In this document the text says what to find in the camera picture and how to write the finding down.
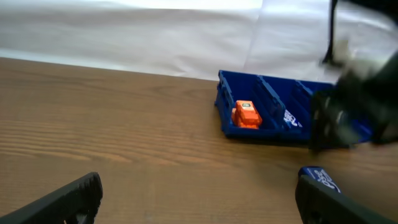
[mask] blue object on table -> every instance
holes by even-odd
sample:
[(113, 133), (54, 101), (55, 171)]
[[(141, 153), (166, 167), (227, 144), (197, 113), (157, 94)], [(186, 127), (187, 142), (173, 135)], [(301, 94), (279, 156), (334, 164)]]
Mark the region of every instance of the blue object on table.
[[(220, 70), (215, 105), (227, 137), (308, 141), (311, 131), (310, 101), (313, 92), (333, 88), (329, 83), (298, 81)], [(237, 100), (253, 102), (262, 118), (259, 129), (239, 128), (231, 120)], [(286, 110), (300, 123), (286, 122)]]
[(306, 166), (302, 167), (298, 172), (298, 177), (302, 175), (308, 175), (314, 180), (323, 183), (327, 187), (341, 193), (341, 190), (337, 187), (331, 177), (326, 173), (326, 171), (322, 167), (318, 166)]

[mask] orange toy car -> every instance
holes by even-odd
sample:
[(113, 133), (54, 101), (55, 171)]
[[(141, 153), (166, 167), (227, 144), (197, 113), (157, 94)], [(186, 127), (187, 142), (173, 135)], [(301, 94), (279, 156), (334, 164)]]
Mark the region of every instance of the orange toy car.
[(240, 128), (258, 129), (262, 119), (253, 102), (238, 100), (232, 109), (232, 122)]

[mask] blue and white package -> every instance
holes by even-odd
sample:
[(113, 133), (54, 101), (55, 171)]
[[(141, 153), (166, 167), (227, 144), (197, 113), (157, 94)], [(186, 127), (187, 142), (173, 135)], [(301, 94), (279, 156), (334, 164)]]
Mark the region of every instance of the blue and white package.
[(326, 171), (322, 167), (318, 166), (306, 166), (302, 167), (298, 172), (298, 177), (301, 175), (307, 175), (312, 177), (314, 180), (323, 183), (325, 186), (330, 187), (331, 189), (341, 193), (341, 190), (337, 187), (331, 177), (326, 173)]
[(288, 110), (285, 110), (284, 121), (287, 129), (301, 129), (303, 127)]

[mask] blue bin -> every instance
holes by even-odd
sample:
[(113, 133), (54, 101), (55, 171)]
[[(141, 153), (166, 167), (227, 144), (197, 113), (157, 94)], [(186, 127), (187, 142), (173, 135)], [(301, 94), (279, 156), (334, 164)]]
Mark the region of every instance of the blue bin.
[[(333, 88), (329, 83), (298, 81), (220, 70), (215, 105), (221, 118), (221, 129), (227, 137), (249, 137), (308, 141), (311, 132), (310, 100), (317, 90)], [(231, 120), (237, 100), (250, 100), (258, 110), (259, 129), (239, 128)], [(286, 110), (301, 127), (285, 122)]]

